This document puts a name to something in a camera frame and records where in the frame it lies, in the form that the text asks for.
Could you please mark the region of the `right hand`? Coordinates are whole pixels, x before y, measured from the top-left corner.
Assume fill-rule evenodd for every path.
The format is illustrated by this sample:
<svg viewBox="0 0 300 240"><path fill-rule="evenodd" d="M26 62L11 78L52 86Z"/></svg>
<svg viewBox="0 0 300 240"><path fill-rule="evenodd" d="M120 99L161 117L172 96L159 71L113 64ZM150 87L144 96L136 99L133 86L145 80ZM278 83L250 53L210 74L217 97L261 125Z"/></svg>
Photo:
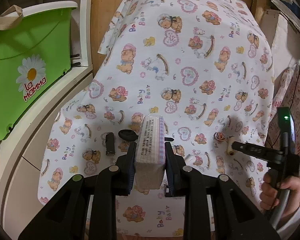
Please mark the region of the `right hand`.
<svg viewBox="0 0 300 240"><path fill-rule="evenodd" d="M278 183L275 187L271 186L272 177L270 172L264 175L261 185L260 207L263 210L270 210L280 204L279 193L289 190L289 198L286 208L282 214L282 219L290 218L300 206L300 178L290 176Z"/></svg>

